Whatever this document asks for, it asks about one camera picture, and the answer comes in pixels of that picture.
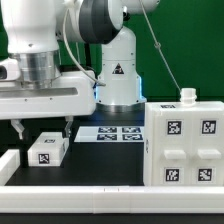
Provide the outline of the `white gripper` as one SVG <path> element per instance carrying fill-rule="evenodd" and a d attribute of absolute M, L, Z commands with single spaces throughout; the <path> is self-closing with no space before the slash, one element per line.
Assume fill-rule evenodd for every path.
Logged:
<path fill-rule="evenodd" d="M 73 116 L 91 115 L 95 109 L 93 82 L 80 71 L 63 72 L 48 89 L 0 91 L 0 120 L 65 117 L 66 138 Z M 12 120 L 11 125 L 22 140 L 21 121 Z"/>

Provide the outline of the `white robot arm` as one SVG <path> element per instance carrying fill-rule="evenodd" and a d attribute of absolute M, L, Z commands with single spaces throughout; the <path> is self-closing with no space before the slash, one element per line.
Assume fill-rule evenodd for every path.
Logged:
<path fill-rule="evenodd" d="M 0 120 L 90 115 L 94 76 L 62 72 L 59 43 L 108 44 L 123 14 L 153 11 L 159 0 L 0 0 L 8 57 L 0 61 Z"/>

